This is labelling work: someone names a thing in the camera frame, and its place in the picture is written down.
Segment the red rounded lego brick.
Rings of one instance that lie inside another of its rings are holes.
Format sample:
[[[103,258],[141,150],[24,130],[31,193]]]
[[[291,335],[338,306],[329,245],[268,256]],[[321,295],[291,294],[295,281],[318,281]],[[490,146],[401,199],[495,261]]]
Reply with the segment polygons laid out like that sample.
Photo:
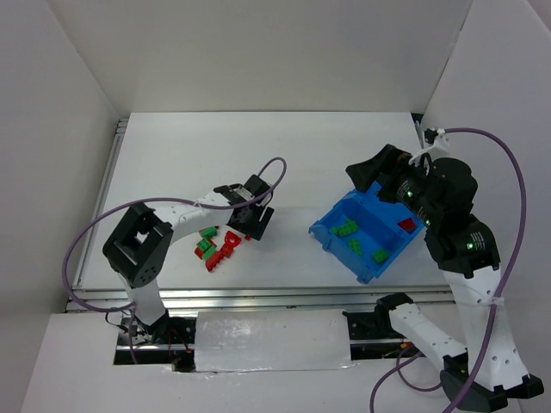
[[[403,219],[400,222],[398,222],[397,225],[401,230],[403,230],[403,231],[405,231],[409,234],[412,234],[418,228],[418,226],[417,226],[417,224],[416,224],[416,222],[414,221],[413,218]]]

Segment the green rounded lego brick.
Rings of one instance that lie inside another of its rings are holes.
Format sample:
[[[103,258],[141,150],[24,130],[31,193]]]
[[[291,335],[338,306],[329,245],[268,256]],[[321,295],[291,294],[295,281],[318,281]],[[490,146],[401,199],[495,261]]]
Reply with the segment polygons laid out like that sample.
[[[356,227],[353,224],[345,224],[339,226],[333,226],[330,228],[331,234],[336,237],[347,237],[351,233],[356,231]]]

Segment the small green lego cube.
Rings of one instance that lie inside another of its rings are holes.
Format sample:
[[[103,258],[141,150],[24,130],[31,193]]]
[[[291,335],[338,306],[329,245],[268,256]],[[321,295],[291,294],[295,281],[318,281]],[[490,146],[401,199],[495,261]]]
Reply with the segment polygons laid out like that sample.
[[[358,256],[363,256],[361,242],[357,238],[350,238],[348,240],[348,247]]]

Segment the green 2x4 lego brick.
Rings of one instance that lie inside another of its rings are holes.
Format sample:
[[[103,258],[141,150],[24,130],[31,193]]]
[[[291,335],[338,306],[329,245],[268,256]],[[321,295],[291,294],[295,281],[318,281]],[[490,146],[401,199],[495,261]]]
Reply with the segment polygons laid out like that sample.
[[[389,258],[389,254],[385,249],[378,249],[372,254],[372,259],[376,264],[382,264]]]

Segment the green 2x3 lego brick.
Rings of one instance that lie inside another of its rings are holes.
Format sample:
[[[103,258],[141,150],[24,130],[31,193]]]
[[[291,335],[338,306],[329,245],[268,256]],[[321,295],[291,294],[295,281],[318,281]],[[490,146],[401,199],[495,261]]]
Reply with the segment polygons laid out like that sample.
[[[338,235],[340,237],[347,237],[356,232],[358,232],[358,225],[352,219],[346,218],[344,223],[338,227]]]

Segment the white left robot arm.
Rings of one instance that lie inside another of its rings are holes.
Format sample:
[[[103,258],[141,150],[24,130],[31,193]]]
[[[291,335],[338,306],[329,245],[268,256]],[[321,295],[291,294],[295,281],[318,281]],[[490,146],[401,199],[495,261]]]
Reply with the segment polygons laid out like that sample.
[[[244,184],[223,185],[191,203],[130,206],[102,247],[135,304],[138,325],[153,340],[164,338],[170,316],[160,297],[157,277],[169,247],[211,226],[226,225],[259,240],[274,212],[273,192],[258,175]]]

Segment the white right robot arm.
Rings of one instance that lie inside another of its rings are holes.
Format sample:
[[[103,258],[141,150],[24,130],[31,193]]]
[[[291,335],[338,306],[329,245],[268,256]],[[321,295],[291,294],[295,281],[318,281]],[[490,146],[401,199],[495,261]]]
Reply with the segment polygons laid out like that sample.
[[[495,237],[471,212],[478,183],[470,167],[452,157],[432,160],[385,145],[345,171],[362,193],[380,182],[378,199],[403,205],[426,229],[425,244],[449,283],[466,341],[449,337],[403,293],[379,304],[390,327],[438,370],[447,410],[494,412],[511,399],[543,394],[542,380],[529,373],[511,334]]]

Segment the red arch lego piece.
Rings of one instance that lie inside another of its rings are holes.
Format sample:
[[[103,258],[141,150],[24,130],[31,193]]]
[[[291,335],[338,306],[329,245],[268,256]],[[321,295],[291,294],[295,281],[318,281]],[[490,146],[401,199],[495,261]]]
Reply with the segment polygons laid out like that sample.
[[[224,245],[228,248],[234,249],[240,245],[242,238],[232,231],[227,231],[224,237]]]

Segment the red long toothed lego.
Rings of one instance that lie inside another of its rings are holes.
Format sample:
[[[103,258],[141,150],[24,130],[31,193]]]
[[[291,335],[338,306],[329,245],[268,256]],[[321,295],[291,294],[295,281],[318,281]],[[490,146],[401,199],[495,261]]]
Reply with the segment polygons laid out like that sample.
[[[208,272],[212,272],[216,266],[225,258],[229,258],[234,251],[231,245],[224,244],[221,250],[216,250],[205,262]]]

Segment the green lego on red stack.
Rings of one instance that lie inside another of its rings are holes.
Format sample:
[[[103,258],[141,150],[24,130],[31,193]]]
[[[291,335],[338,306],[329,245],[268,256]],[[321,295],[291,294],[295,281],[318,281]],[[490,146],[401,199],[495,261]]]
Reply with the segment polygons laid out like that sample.
[[[217,225],[209,226],[200,230],[199,234],[202,238],[211,239],[218,236],[218,229],[219,227]]]

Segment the green lego brick lower stack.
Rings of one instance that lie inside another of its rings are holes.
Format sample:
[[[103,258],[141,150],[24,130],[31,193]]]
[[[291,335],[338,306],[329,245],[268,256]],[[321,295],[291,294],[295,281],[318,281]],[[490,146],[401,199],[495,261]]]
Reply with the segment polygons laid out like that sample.
[[[216,252],[216,247],[217,245],[211,238],[203,238],[196,244],[195,255],[203,261],[207,261]]]

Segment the blue plastic divided bin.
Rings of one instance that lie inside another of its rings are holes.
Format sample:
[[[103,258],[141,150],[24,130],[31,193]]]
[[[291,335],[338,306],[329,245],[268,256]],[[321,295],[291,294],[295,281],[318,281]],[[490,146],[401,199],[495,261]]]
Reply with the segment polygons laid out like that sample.
[[[362,284],[380,277],[424,228],[422,222],[404,205],[379,200],[377,193],[380,189],[381,185],[374,182],[365,193],[355,189],[349,191],[308,229],[308,233],[321,244],[322,250],[335,256]],[[358,232],[347,237],[331,234],[330,228],[342,225],[346,218],[356,221]],[[407,218],[413,218],[418,226],[412,234],[397,225]],[[350,250],[350,238],[361,242],[363,256]],[[372,259],[372,254],[378,249],[385,249],[389,254],[382,264],[376,264]]]

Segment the white foil cover sheet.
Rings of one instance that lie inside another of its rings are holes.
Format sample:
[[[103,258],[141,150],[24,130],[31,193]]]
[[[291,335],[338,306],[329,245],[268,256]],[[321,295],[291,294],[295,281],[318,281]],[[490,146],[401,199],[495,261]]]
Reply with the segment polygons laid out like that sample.
[[[352,366],[348,322],[336,310],[201,312],[195,370],[323,371]]]

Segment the aluminium front rail frame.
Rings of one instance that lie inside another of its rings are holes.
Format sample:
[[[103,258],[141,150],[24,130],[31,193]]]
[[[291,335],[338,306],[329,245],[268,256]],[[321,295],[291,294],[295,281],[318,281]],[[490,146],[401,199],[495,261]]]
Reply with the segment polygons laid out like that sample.
[[[448,287],[304,287],[163,290],[170,311],[271,310],[335,307],[361,311],[393,293],[406,293],[420,304],[452,303]]]

